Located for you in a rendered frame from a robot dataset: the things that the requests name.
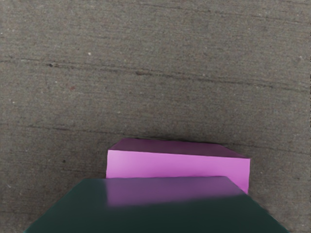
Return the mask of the pink block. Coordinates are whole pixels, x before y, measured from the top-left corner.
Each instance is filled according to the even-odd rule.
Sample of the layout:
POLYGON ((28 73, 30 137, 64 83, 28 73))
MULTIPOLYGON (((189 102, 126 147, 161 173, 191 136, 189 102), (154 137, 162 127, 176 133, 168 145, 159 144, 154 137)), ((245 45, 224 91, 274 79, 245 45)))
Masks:
POLYGON ((107 178, 228 177, 245 193, 251 160, 214 143, 124 138, 107 151, 107 178))

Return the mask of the dark green block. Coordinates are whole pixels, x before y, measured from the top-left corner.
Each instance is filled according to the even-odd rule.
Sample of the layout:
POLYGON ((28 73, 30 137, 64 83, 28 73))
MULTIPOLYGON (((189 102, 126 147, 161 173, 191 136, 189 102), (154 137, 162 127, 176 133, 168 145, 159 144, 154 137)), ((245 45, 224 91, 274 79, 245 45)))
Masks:
POLYGON ((85 179, 24 233, 289 233, 227 177, 85 179))

